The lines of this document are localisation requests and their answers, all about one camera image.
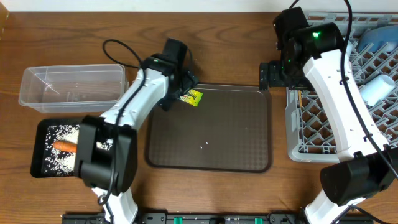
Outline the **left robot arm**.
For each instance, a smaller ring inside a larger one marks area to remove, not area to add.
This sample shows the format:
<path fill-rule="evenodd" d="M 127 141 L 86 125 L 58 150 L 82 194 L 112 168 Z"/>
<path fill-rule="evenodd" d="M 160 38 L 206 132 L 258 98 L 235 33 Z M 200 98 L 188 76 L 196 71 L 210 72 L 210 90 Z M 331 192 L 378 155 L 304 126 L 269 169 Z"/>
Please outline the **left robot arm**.
<path fill-rule="evenodd" d="M 154 54 L 141 62 L 135 80 L 119 101 L 101 116 L 79 125 L 74 175 L 103 206 L 106 223 L 133 223 L 138 206 L 131 184 L 137 170 L 137 132 L 155 105 L 170 105 L 198 83 L 193 64 Z"/>

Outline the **orange carrot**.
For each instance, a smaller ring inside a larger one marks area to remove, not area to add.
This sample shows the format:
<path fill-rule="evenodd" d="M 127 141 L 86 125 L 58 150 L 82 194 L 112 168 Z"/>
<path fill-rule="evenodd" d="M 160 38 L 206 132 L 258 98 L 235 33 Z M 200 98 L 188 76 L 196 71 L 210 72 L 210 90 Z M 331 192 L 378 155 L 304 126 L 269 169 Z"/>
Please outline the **orange carrot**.
<path fill-rule="evenodd" d="M 77 152 L 77 145 L 68 141 L 55 141 L 53 143 L 53 148 L 63 152 L 70 152 L 70 153 Z"/>

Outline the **light blue cup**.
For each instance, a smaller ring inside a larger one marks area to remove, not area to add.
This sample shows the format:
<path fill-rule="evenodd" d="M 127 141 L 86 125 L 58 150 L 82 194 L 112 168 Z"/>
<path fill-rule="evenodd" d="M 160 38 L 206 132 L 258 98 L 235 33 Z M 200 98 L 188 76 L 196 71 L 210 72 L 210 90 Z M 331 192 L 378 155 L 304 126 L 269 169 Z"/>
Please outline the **light blue cup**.
<path fill-rule="evenodd" d="M 365 84 L 359 91 L 365 104 L 374 106 L 386 98 L 395 86 L 396 84 L 391 77 L 381 74 Z"/>

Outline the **wooden chopstick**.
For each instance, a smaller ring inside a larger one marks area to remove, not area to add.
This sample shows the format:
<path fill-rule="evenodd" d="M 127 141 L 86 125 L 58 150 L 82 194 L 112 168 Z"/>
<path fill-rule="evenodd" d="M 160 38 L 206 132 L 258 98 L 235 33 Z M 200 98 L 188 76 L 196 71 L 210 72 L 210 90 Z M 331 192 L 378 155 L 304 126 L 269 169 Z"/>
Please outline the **wooden chopstick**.
<path fill-rule="evenodd" d="M 299 107 L 302 107 L 302 91 L 298 90 Z"/>

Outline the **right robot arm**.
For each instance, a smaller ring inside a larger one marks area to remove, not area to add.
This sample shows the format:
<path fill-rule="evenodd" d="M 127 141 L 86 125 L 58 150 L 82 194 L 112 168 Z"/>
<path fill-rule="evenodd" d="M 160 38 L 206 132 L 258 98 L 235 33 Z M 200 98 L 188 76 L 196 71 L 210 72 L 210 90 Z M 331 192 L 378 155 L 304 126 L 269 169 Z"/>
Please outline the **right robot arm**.
<path fill-rule="evenodd" d="M 275 68 L 283 85 L 304 84 L 315 91 L 332 128 L 339 162 L 320 172 L 321 192 L 303 211 L 302 222 L 336 223 L 352 208 L 397 179 L 397 149 L 376 127 L 349 73 L 347 39 L 334 23 L 274 21 L 281 51 Z"/>

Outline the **white rice pile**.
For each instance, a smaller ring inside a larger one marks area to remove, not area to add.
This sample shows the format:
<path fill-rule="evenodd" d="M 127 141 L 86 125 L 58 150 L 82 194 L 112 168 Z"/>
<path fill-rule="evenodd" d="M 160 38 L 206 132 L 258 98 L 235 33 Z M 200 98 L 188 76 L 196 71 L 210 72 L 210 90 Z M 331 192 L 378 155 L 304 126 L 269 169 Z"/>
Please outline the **white rice pile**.
<path fill-rule="evenodd" d="M 79 125 L 51 125 L 47 128 L 41 173 L 49 177 L 73 176 L 76 154 L 53 147 L 56 141 L 78 142 Z"/>

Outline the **dark blue plate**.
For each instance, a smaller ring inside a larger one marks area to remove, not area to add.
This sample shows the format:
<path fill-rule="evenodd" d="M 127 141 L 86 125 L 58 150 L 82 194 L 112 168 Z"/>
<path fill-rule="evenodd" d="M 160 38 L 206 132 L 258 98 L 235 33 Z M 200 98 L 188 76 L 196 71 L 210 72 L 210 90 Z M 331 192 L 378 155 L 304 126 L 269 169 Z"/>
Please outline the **dark blue plate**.
<path fill-rule="evenodd" d="M 369 49 L 370 52 L 377 52 L 383 45 L 387 44 L 386 52 L 392 52 L 397 48 L 397 25 L 385 26 L 370 30 L 364 33 L 358 44 L 358 50 L 364 50 L 369 44 L 373 46 Z"/>

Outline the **foil wrapper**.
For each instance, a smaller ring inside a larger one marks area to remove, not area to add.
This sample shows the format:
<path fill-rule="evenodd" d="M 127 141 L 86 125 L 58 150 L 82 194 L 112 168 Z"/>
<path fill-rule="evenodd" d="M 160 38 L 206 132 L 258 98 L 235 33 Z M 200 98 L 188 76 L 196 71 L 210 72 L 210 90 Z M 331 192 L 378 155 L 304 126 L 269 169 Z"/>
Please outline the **foil wrapper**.
<path fill-rule="evenodd" d="M 192 106 L 198 106 L 202 96 L 203 96 L 203 93 L 196 91 L 194 89 L 191 89 L 185 95 L 181 96 L 180 100 L 185 103 L 188 103 Z"/>

